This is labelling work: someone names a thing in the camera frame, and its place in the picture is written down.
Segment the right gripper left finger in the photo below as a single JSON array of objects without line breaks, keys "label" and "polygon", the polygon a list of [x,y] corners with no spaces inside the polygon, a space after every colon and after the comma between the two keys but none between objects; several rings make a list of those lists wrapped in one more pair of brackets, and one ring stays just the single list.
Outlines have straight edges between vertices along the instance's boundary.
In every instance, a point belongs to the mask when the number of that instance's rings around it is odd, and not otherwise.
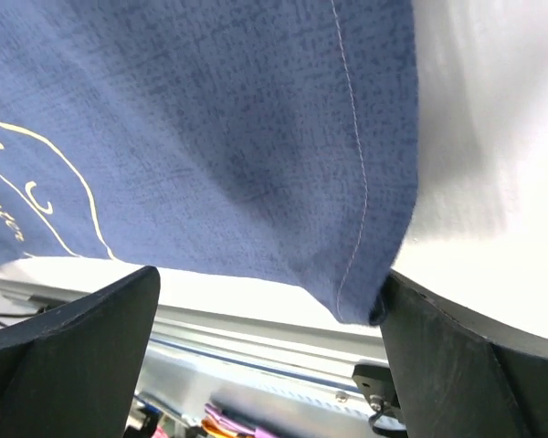
[{"label": "right gripper left finger", "polygon": [[146,266],[0,329],[0,437],[121,437],[160,294]]}]

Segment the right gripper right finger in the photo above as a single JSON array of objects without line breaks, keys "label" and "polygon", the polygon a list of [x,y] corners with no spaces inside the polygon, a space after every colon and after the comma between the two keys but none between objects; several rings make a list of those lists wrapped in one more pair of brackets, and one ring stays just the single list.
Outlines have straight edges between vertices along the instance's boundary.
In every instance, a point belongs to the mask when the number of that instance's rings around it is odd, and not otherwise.
[{"label": "right gripper right finger", "polygon": [[548,339],[391,273],[378,302],[410,437],[548,437]]}]

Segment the blue fish placemat cloth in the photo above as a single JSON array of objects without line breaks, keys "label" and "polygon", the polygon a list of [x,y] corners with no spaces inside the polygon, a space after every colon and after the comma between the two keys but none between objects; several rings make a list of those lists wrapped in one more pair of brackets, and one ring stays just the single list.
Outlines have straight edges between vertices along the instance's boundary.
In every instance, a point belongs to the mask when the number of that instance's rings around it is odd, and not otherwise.
[{"label": "blue fish placemat cloth", "polygon": [[417,93],[408,1],[0,1],[0,266],[253,277],[377,325]]}]

